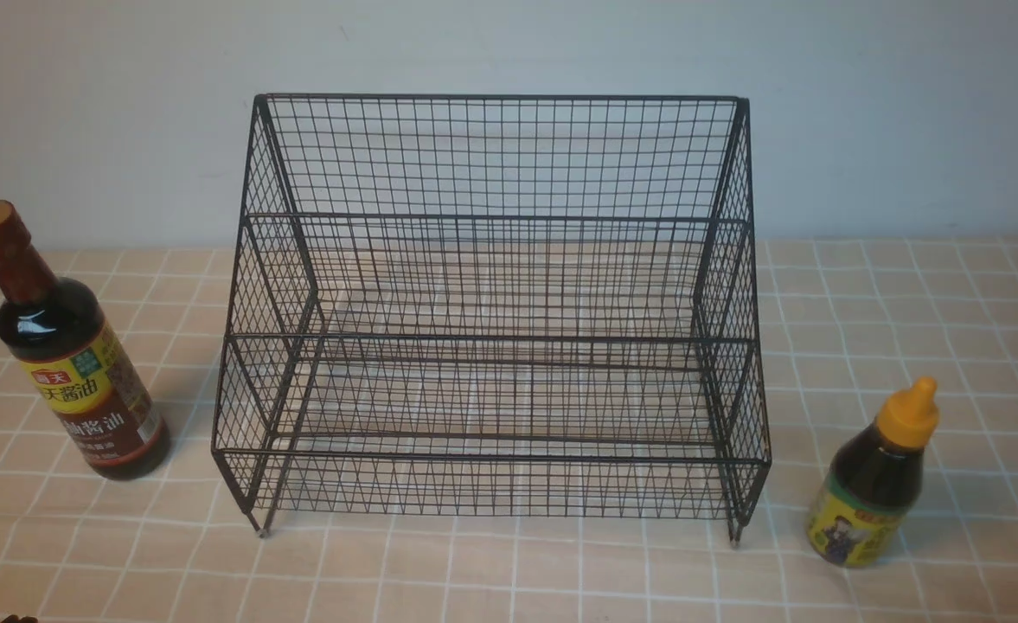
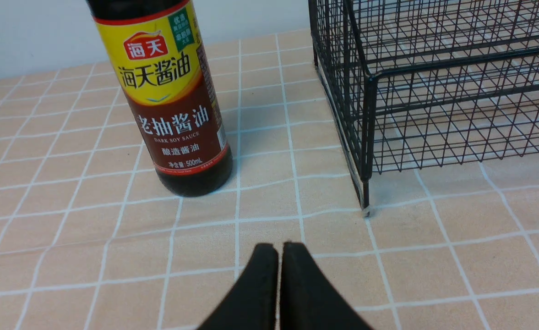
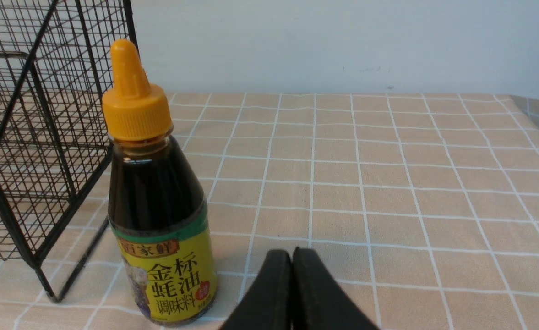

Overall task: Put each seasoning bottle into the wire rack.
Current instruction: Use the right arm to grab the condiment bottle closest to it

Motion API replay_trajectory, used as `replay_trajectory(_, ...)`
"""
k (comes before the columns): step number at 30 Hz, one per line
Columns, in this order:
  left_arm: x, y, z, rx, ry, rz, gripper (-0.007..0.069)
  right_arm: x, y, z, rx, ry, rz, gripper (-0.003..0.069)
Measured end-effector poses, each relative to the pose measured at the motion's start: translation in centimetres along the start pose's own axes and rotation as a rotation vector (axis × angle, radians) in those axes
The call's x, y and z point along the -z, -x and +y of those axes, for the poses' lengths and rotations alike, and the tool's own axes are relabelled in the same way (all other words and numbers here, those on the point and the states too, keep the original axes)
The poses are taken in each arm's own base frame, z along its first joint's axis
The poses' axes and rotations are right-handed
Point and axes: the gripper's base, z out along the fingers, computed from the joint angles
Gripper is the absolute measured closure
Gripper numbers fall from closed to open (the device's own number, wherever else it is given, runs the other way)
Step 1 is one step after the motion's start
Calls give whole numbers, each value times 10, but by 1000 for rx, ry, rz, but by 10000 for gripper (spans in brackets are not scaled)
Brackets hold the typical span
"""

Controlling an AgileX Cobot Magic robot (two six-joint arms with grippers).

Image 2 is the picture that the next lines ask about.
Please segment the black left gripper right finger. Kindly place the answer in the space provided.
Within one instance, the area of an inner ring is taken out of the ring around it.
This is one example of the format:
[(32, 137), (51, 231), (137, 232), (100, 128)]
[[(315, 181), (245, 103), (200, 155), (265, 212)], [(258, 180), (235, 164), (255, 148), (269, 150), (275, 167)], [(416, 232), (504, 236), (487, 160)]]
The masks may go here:
[(280, 286), (282, 330), (370, 330), (332, 286), (301, 242), (285, 242)]

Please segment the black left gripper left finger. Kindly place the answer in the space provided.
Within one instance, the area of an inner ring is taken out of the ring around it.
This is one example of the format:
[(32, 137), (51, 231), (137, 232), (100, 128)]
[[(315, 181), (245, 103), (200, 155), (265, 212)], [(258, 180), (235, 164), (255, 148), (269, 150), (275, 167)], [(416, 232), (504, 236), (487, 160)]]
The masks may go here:
[(233, 285), (200, 330), (273, 330), (276, 323), (278, 252), (258, 243)]

